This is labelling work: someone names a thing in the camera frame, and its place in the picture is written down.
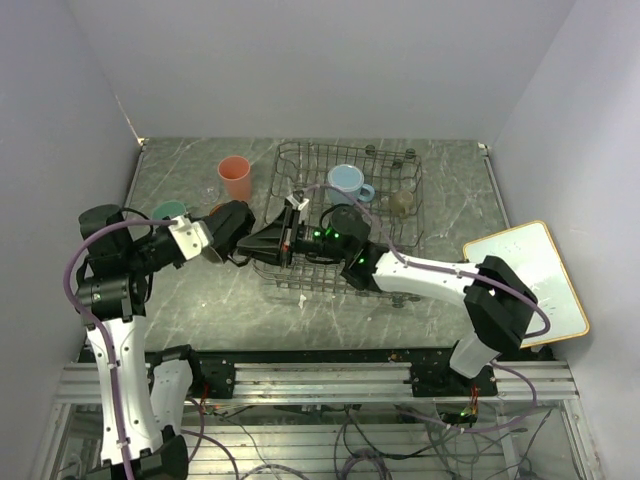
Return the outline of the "green ceramic mug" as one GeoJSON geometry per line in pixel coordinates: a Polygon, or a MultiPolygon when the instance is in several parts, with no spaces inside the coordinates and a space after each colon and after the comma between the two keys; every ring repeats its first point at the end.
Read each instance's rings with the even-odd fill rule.
{"type": "Polygon", "coordinates": [[[151,218],[153,220],[164,220],[182,216],[186,213],[187,207],[183,202],[170,200],[157,205],[151,213],[151,218]]]}

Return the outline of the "black mug white interior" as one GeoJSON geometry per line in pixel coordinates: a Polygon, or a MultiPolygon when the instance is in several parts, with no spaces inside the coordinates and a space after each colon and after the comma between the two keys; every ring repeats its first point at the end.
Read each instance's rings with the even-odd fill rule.
{"type": "Polygon", "coordinates": [[[231,200],[213,216],[205,218],[212,241],[202,255],[210,263],[224,263],[233,256],[239,240],[247,237],[254,226],[255,215],[244,201],[231,200]]]}

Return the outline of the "orange mug black handle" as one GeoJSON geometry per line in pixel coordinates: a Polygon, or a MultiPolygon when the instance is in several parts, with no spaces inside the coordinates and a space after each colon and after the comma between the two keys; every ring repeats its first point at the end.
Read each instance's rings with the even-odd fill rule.
{"type": "Polygon", "coordinates": [[[209,212],[209,216],[213,216],[219,209],[226,206],[227,202],[215,205],[209,212]]]}

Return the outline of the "pink plastic tumbler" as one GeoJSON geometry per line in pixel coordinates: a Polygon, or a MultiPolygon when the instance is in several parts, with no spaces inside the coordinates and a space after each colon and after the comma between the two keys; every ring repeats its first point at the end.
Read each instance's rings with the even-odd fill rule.
{"type": "Polygon", "coordinates": [[[251,165],[242,156],[230,156],[218,165],[218,174],[233,200],[249,202],[251,199],[251,165]]]}

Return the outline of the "light blue mug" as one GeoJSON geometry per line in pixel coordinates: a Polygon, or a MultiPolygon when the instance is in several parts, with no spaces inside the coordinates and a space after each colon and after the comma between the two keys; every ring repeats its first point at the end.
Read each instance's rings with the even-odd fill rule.
{"type": "Polygon", "coordinates": [[[369,203],[375,196],[374,187],[365,182],[363,172],[354,165],[334,166],[328,172],[326,182],[330,185],[327,197],[332,205],[369,203]]]}

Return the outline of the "clear glass cup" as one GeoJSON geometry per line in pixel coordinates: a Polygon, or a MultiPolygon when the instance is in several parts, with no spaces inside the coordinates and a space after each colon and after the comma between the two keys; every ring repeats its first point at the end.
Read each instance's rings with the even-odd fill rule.
{"type": "Polygon", "coordinates": [[[202,190],[202,200],[206,203],[215,203],[220,197],[220,189],[209,185],[202,190]]]}

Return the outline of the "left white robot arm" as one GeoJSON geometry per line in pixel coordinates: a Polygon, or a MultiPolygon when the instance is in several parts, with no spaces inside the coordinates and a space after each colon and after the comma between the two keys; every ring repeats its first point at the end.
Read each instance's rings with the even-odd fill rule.
{"type": "Polygon", "coordinates": [[[80,215],[84,242],[63,274],[65,294],[82,317],[99,375],[100,464],[86,476],[185,479],[184,402],[202,389],[204,373],[189,345],[146,359],[145,304],[152,275],[196,258],[213,235],[204,219],[125,219],[123,212],[106,204],[80,215]]]}

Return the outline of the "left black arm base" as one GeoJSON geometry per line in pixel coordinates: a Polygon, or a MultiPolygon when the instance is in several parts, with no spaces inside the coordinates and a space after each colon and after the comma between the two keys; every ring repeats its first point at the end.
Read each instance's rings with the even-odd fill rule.
{"type": "Polygon", "coordinates": [[[155,368],[170,360],[186,361],[192,373],[187,394],[193,398],[230,399],[235,382],[235,367],[222,353],[196,350],[189,344],[162,351],[146,351],[145,365],[149,389],[157,383],[155,368]]]}

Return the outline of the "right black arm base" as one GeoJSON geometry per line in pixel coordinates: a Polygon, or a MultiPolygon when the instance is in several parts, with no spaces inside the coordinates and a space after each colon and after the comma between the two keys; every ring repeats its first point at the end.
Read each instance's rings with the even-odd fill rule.
{"type": "Polygon", "coordinates": [[[472,388],[480,397],[498,393],[492,367],[484,366],[477,376],[467,379],[449,367],[451,353],[445,348],[406,349],[395,352],[392,359],[410,364],[407,383],[414,397],[470,397],[472,388]]]}

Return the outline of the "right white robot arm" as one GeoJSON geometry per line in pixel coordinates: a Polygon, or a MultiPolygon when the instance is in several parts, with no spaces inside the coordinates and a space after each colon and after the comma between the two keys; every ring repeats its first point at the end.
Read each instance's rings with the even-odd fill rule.
{"type": "Polygon", "coordinates": [[[310,263],[340,266],[341,277],[360,292],[411,294],[464,308],[471,330],[455,343],[440,373],[442,387],[452,395],[471,389],[486,364],[520,349],[538,301],[504,260],[487,256],[478,264],[445,263],[402,255],[391,243],[370,240],[360,205],[331,207],[310,227],[308,202],[289,197],[272,223],[238,242],[238,252],[281,268],[303,256],[310,263]]]}

